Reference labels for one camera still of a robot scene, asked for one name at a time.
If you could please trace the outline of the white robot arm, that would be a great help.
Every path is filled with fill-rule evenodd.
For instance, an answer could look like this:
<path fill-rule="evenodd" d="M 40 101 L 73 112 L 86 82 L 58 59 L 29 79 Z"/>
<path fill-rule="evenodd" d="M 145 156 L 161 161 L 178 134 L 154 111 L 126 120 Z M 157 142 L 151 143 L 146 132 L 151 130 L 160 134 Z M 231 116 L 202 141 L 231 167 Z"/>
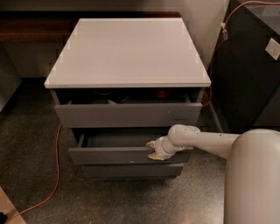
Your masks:
<path fill-rule="evenodd" d="M 202 132 L 176 124 L 146 144 L 153 160 L 198 148 L 227 160 L 224 224 L 280 224 L 280 132 L 252 129 L 242 134 Z"/>

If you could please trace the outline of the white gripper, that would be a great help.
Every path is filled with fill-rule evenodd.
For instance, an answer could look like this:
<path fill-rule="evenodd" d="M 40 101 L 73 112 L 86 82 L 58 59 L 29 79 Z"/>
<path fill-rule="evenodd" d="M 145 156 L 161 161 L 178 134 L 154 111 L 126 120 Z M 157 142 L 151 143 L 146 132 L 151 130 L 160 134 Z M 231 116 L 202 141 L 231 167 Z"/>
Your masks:
<path fill-rule="evenodd" d="M 155 161 L 165 161 L 174 156 L 179 150 L 167 136 L 161 136 L 156 141 L 149 141 L 146 146 L 155 149 L 155 153 L 148 155 L 149 159 Z"/>

